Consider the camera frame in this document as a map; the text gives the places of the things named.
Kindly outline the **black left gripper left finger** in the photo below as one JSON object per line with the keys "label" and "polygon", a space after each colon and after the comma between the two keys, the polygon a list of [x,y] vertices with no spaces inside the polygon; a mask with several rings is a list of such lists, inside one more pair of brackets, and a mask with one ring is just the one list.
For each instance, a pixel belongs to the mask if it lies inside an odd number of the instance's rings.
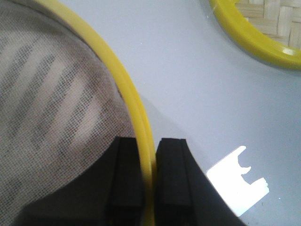
{"label": "black left gripper left finger", "polygon": [[91,167],[26,205],[16,226],[140,226],[144,188],[136,139],[116,137]]}

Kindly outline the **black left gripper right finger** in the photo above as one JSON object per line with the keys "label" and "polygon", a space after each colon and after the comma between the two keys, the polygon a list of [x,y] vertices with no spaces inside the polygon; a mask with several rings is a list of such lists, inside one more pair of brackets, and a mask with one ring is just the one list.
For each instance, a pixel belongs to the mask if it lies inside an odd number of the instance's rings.
{"label": "black left gripper right finger", "polygon": [[161,139],[156,161],[156,225],[244,225],[204,175],[185,139]]}

